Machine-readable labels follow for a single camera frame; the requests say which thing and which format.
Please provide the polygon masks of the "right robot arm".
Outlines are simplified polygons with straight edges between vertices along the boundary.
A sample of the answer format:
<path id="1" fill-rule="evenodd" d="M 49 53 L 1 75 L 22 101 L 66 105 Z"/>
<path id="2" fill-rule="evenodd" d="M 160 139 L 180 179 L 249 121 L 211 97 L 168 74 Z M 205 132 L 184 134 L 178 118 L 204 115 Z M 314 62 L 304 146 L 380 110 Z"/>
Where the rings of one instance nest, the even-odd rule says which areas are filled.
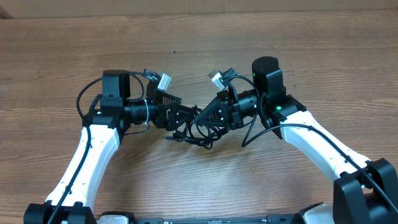
<path id="1" fill-rule="evenodd" d="M 275 57 L 251 65 L 251 89 L 238 93 L 229 69 L 212 71 L 217 96 L 195 118 L 204 127 L 239 129 L 248 116 L 260 119 L 265 132 L 295 146 L 333 186 L 331 204 L 316 203 L 279 223 L 396 223 L 397 173 L 386 159 L 373 161 L 350 149 L 323 128 L 303 104 L 288 95 Z"/>

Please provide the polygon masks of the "black USB-A to C cable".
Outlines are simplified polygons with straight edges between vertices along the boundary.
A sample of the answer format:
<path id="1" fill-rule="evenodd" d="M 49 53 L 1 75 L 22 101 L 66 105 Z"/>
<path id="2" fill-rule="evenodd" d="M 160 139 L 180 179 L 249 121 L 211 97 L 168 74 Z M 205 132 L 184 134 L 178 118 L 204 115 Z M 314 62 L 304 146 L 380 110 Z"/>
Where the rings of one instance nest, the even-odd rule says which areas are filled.
<path id="1" fill-rule="evenodd" d="M 189 121 L 182 131 L 178 129 L 172 131 L 172 135 L 167 136 L 166 140 L 186 142 L 210 150 L 213 148 L 213 144 L 227 133 L 227 128 L 199 126 L 193 121 Z"/>

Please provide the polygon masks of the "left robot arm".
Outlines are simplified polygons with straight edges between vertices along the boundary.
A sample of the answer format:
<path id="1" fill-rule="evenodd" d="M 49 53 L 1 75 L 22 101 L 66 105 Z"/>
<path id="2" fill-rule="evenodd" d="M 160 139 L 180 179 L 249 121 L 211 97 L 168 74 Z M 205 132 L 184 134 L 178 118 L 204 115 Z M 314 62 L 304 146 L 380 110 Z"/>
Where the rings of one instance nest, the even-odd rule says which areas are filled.
<path id="1" fill-rule="evenodd" d="M 71 162 L 45 202 L 27 207 L 24 223 L 135 223 L 133 213 L 105 212 L 100 218 L 93 214 L 110 159 L 132 124 L 154 124 L 183 139 L 177 129 L 198 113 L 196 107 L 183 106 L 180 98 L 166 93 L 171 78 L 165 73 L 105 70 L 99 80 L 102 92 L 88 113 L 80 115 L 83 128 Z"/>

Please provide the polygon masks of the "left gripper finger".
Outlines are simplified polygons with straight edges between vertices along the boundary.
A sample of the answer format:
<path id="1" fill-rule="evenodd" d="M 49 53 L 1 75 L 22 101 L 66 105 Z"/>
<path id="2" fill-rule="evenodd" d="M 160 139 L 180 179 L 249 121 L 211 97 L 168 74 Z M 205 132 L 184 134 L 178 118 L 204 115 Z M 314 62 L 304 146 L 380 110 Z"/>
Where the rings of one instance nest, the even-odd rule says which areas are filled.
<path id="1" fill-rule="evenodd" d="M 170 110 L 167 112 L 168 131 L 175 131 L 184 123 L 191 121 L 198 114 L 198 108 L 187 107 L 180 104 L 171 104 Z"/>
<path id="2" fill-rule="evenodd" d="M 182 102 L 181 98 L 179 98 L 177 96 L 173 96 L 171 94 L 168 94 L 164 91 L 156 91 L 155 99 L 159 104 L 163 104 L 163 105 L 170 105 L 170 104 L 180 105 Z"/>

